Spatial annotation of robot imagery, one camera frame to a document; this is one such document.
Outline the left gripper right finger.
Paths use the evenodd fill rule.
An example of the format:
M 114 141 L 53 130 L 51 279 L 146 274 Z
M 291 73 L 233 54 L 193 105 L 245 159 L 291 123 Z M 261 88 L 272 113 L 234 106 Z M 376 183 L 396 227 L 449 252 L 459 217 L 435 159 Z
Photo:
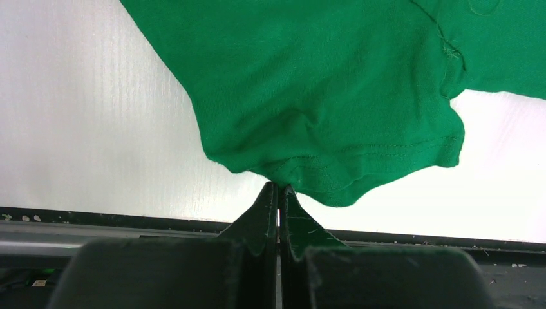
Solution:
M 289 186 L 279 210 L 285 308 L 494 308 L 477 264 L 461 250 L 352 248 L 316 222 Z

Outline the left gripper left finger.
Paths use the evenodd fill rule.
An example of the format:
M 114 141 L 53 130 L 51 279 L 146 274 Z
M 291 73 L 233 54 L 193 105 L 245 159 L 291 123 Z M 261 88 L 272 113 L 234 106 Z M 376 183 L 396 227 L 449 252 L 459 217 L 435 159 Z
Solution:
M 278 187 L 218 236 L 99 239 L 71 259 L 50 308 L 274 308 Z

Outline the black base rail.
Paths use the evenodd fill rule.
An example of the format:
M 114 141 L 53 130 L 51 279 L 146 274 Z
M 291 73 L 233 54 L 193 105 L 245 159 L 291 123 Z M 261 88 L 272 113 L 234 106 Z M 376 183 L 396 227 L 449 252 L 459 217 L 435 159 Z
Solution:
M 89 212 L 1 208 L 1 272 L 62 269 L 77 249 L 99 238 L 213 237 L 226 223 Z M 499 308 L 545 307 L 545 245 L 334 230 L 351 247 L 424 245 L 459 248 L 480 266 Z

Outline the green t shirt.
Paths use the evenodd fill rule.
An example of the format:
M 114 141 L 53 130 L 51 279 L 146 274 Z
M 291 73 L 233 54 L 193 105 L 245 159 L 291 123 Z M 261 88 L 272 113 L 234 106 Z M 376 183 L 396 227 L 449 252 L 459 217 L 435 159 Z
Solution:
M 461 92 L 545 98 L 544 1 L 123 1 L 206 157 L 332 207 L 455 167 Z

